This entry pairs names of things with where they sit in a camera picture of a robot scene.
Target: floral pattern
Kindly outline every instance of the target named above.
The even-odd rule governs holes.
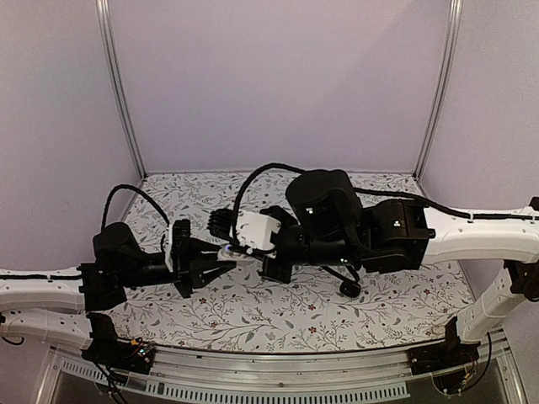
[[[172,219],[188,218],[194,237],[222,243],[205,229],[209,214],[231,207],[247,174],[152,175],[148,192]],[[288,207],[287,184],[295,174],[260,176],[244,195],[242,207]],[[356,186],[419,193],[408,175],[350,174]],[[361,195],[363,205],[382,197]],[[137,197],[126,223],[148,252],[156,251],[165,225]],[[472,302],[457,263],[417,271],[367,274],[356,299],[339,293],[336,278],[317,267],[299,267],[290,284],[262,280],[259,263],[238,267],[182,299],[171,284],[128,291],[128,301],[109,311],[125,338],[144,337],[174,347],[244,352],[321,352],[390,347],[439,338],[447,319]],[[346,274],[345,268],[337,268]]]

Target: white robot arm segment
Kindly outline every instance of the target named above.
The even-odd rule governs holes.
[[[463,219],[434,208],[424,209],[427,226],[436,236],[429,240],[423,264],[458,259],[509,259],[521,263],[539,261],[539,212],[530,206],[518,210],[466,210],[471,217],[479,213],[512,213],[537,216],[537,220],[499,221]]]
[[[0,312],[8,309],[39,307],[84,311],[83,285],[77,268],[57,271],[27,272],[0,269]]]
[[[41,309],[11,310],[2,313],[0,334],[6,338],[29,337],[39,341],[88,349],[92,325],[85,315],[69,315]]]

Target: white wall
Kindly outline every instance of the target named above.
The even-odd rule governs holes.
[[[539,195],[539,3],[467,0],[451,80],[422,183],[459,207],[525,206]],[[465,262],[476,293],[500,262]],[[539,402],[539,306],[505,322],[530,402]]]
[[[91,261],[107,193],[137,182],[95,2],[0,2],[0,55],[0,268]],[[0,341],[1,403],[31,402],[44,353]]]
[[[109,3],[149,172],[414,170],[448,1]]]

